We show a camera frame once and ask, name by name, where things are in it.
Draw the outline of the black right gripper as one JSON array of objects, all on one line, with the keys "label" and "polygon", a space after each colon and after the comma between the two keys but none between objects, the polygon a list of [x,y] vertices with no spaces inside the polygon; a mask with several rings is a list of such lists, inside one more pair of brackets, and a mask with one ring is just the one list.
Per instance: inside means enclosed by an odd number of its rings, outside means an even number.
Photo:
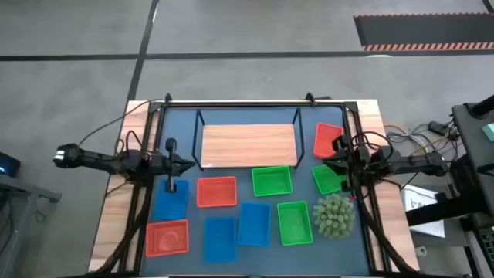
[{"label": "black right gripper", "polygon": [[335,154],[322,159],[322,162],[336,175],[345,174],[347,176],[346,184],[342,186],[344,191],[361,192],[357,167],[361,160],[363,147],[360,140],[354,144],[351,138],[340,135],[333,141]]}]

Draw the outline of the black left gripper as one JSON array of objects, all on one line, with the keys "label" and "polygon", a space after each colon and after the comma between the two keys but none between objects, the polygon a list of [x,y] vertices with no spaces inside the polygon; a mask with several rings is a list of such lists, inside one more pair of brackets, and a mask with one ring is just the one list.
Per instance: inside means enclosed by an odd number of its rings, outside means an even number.
[{"label": "black left gripper", "polygon": [[152,160],[153,173],[155,175],[167,175],[166,192],[176,192],[174,177],[181,176],[190,168],[195,166],[195,162],[184,159],[176,154],[177,141],[170,137],[165,141],[165,150],[168,156],[155,154]]}]

